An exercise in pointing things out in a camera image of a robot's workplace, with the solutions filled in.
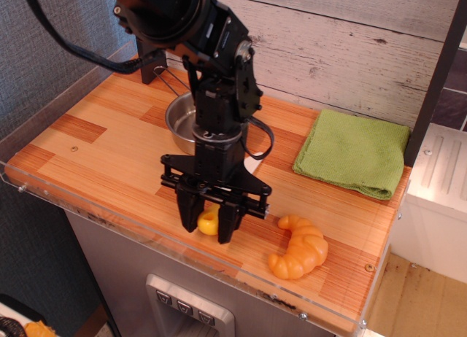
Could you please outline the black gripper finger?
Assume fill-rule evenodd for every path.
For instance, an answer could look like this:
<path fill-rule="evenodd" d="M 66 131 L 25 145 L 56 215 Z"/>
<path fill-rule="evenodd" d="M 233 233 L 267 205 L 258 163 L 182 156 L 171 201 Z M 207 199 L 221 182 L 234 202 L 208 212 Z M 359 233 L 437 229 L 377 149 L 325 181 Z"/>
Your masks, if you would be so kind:
<path fill-rule="evenodd" d="M 238 204 L 226 203 L 220 206 L 218 217 L 218 242 L 227 244 L 231 241 L 234 231 L 236 231 L 244 216 L 244 208 Z"/>
<path fill-rule="evenodd" d="M 186 190 L 177 191 L 177 205 L 183 228 L 192 233 L 197 228 L 198 216 L 204 211 L 205 200 Z"/>

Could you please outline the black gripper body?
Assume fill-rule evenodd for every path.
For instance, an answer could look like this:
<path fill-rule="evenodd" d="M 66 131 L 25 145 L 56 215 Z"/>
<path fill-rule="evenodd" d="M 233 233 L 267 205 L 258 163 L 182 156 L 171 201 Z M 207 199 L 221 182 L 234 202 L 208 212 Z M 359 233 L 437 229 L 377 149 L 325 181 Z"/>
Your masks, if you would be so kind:
<path fill-rule="evenodd" d="M 264 219 L 269 212 L 268 197 L 272 189 L 244 167 L 247 149 L 247 131 L 227 135 L 232 142 L 218 142 L 209 137 L 196 137 L 195 155 L 162 155 L 164 172 L 161 184 L 177 191 L 198 193 L 204 200 L 222 205 L 238 204 L 244 216 Z M 269 150 L 255 159 L 264 159 Z"/>

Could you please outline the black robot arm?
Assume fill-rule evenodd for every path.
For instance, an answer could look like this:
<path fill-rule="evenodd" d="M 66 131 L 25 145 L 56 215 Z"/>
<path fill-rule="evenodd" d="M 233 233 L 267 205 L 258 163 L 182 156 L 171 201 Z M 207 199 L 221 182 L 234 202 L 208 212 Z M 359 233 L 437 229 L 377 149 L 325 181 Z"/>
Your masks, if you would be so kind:
<path fill-rule="evenodd" d="M 250 214 L 264 218 L 271 188 L 244 165 L 262 92 L 247 27 L 218 0 L 115 0 L 120 24 L 140 41 L 182 59 L 196 110 L 193 155 L 164 155 L 163 185 L 173 188 L 183 227 L 194 231 L 206 201 L 219 205 L 226 244 Z"/>

